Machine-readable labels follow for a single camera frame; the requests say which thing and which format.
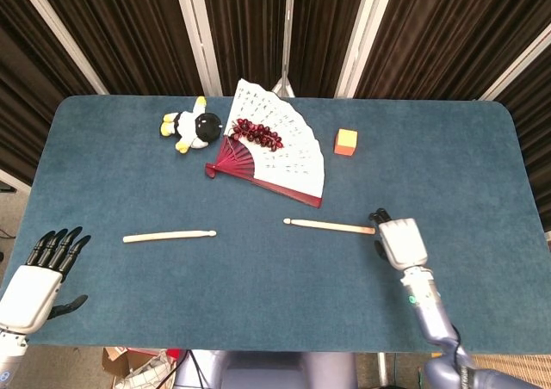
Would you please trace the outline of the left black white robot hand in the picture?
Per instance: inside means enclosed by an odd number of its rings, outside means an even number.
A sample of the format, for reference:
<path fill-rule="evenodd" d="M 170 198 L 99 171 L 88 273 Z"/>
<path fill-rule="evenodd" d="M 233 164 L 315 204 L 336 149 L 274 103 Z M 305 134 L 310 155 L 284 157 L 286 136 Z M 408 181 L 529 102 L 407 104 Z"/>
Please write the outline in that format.
<path fill-rule="evenodd" d="M 86 294 L 72 302 L 57 305 L 55 300 L 83 247 L 91 236 L 83 228 L 62 229 L 44 234 L 26 262 L 13 274 L 1 298 L 1 331 L 31 335 L 46 321 L 79 309 Z"/>

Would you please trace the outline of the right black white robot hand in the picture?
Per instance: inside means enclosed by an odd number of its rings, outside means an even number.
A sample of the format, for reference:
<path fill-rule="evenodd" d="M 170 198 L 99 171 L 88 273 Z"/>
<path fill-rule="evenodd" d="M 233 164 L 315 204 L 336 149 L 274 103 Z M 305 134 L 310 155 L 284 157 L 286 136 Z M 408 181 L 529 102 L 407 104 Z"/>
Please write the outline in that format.
<path fill-rule="evenodd" d="M 375 250 L 394 269 L 405 271 L 427 263 L 427 250 L 415 219 L 391 219 L 384 208 L 371 213 L 369 219 L 379 230 Z"/>

